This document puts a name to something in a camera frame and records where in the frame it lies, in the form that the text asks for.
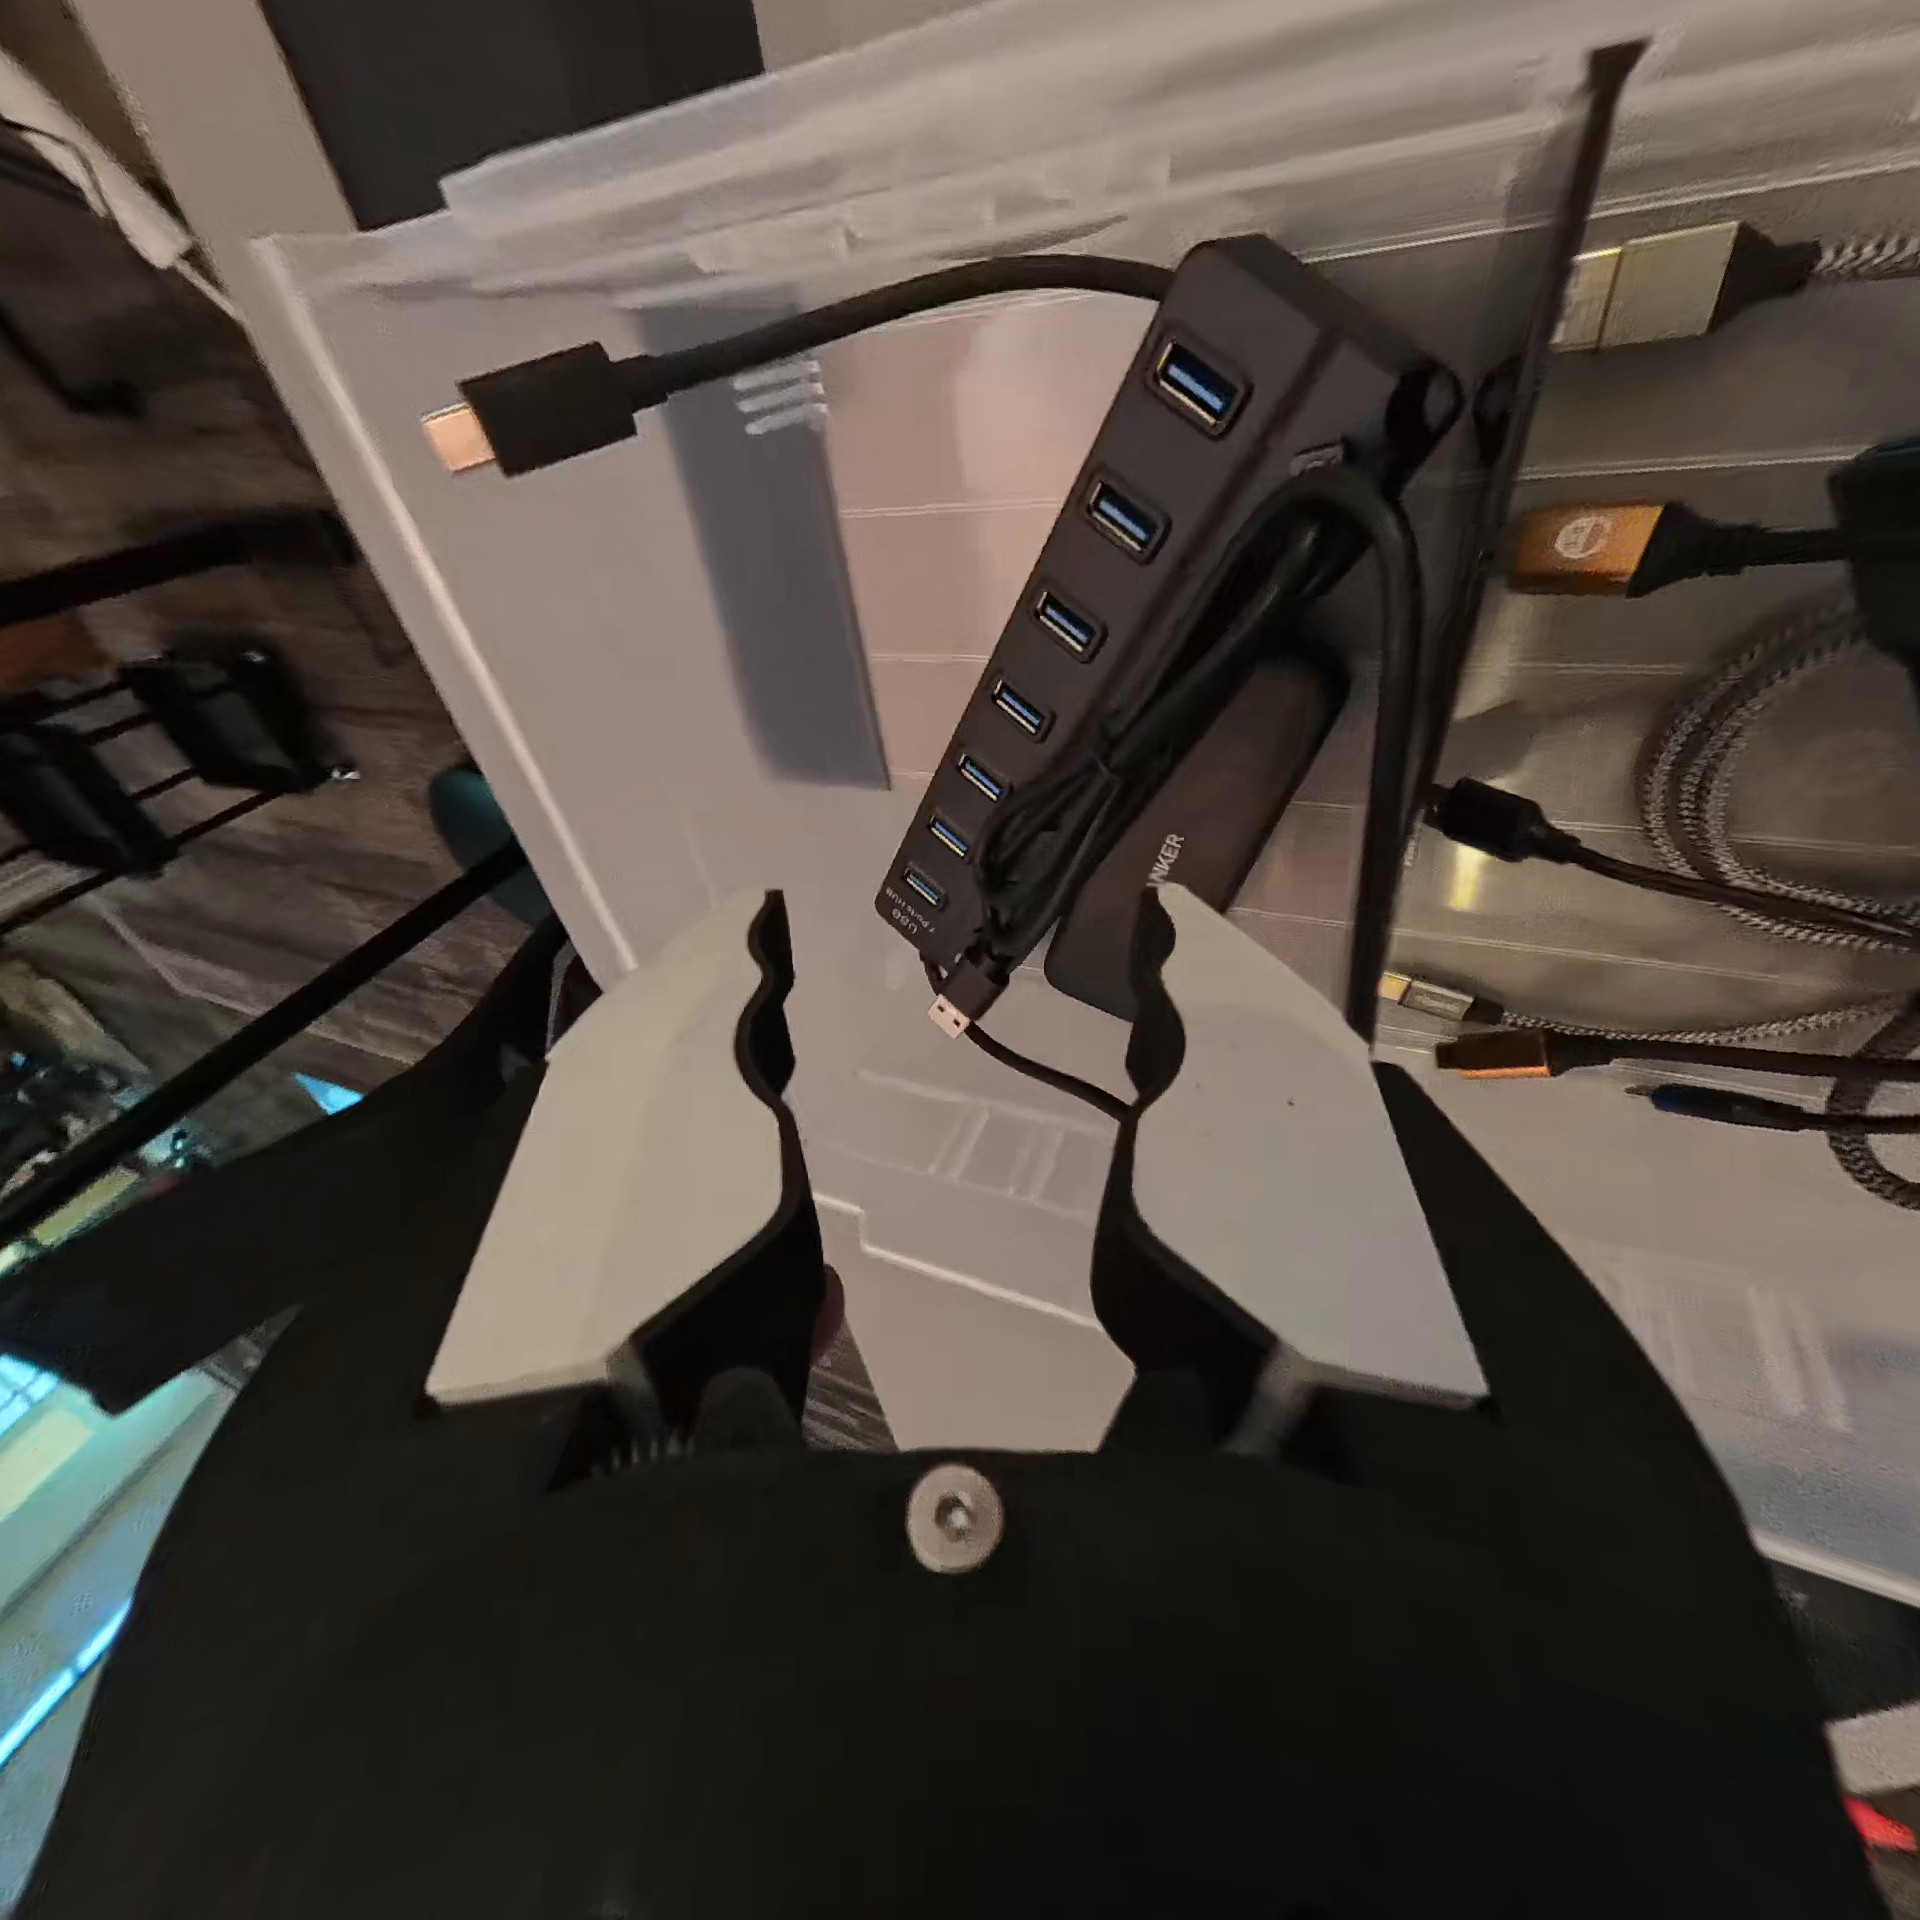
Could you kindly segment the black metal rack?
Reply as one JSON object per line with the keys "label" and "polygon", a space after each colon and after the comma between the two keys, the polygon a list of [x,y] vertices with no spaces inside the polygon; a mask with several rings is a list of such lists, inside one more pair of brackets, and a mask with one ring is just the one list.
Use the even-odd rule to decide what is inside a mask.
{"label": "black metal rack", "polygon": [[229,818],[355,778],[263,642],[144,656],[76,692],[4,699],[3,860],[149,878]]}

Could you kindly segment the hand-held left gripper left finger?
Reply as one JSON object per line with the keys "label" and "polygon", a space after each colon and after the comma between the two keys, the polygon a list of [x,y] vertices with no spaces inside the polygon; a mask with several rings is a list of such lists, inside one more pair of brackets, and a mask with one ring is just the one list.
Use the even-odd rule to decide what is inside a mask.
{"label": "hand-held left gripper left finger", "polygon": [[423,1391],[477,1408],[565,1391],[692,1433],[755,1374],[805,1417],[824,1244],[786,1107],[784,894],[722,900],[565,1032]]}

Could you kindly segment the slim black usb hub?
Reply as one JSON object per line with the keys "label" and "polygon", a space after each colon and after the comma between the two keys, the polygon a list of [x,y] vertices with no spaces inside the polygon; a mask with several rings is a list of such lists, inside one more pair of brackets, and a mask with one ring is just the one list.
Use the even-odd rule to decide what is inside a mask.
{"label": "slim black usb hub", "polygon": [[1223,913],[1253,874],[1348,699],[1346,668],[1312,648],[1267,655],[1082,884],[1047,939],[1052,991],[1131,1022],[1140,899],[1182,884]]}

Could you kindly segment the black bin divider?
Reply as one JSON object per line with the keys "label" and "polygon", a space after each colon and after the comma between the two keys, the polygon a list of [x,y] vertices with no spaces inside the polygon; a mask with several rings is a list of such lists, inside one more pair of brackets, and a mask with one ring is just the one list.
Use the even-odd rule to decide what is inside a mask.
{"label": "black bin divider", "polygon": [[1341,996],[1364,1048],[1376,1040],[1378,979],[1416,806],[1448,732],[1621,100],[1647,47],[1637,34],[1582,50],[1571,97],[1503,194],[1496,233],[1445,247],[1452,282],[1442,283],[1442,315],[1470,320],[1472,331],[1455,359],[1458,420],[1406,492],[1426,612],[1406,663],[1382,663],[1378,678]]}

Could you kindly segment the clear plastic bin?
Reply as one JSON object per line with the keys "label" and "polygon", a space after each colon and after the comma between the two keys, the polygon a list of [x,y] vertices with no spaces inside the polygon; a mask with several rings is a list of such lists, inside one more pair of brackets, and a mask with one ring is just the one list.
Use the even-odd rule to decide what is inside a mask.
{"label": "clear plastic bin", "polygon": [[[259,244],[365,472],[355,531],[583,958],[623,976],[712,900],[784,889],[795,1113],[856,1346],[901,1444],[1084,1444],[1112,1128],[939,1040],[880,860],[927,794],[1146,307],[1036,292],[901,320],[530,479],[435,476],[454,380],[575,344],[678,347],[976,257],[1172,266],[1269,231],[1435,350],[1493,367],[1571,166],[1589,56],[1646,42],[1598,226],[1916,222],[1916,6],[956,6],[696,100],[475,162],[440,208]],[[1679,497],[1820,521],[1823,473],[1916,427],[1916,289],[1800,296],[1698,342],[1551,356],[1512,514]],[[1660,860],[1639,774],[1720,658],[1837,603],[1832,567],[1550,601],[1487,585],[1438,782]],[[1866,1002],[1916,963],[1423,827],[1389,967],[1509,1015],[1679,1034]],[[1916,1211],[1822,1144],[1666,1119],[1679,1081],[1812,1107],[1792,1075],[1404,1066],[1582,1262],[1679,1394],[1759,1545],[1916,1606]]]}

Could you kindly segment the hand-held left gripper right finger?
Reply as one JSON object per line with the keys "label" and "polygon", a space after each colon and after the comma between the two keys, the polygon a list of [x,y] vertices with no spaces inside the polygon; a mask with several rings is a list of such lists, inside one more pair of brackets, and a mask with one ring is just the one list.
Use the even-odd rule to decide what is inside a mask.
{"label": "hand-held left gripper right finger", "polygon": [[1371,1050],[1182,884],[1142,897],[1136,1020],[1095,1219],[1095,1320],[1136,1392],[1272,1456],[1327,1391],[1487,1402]]}

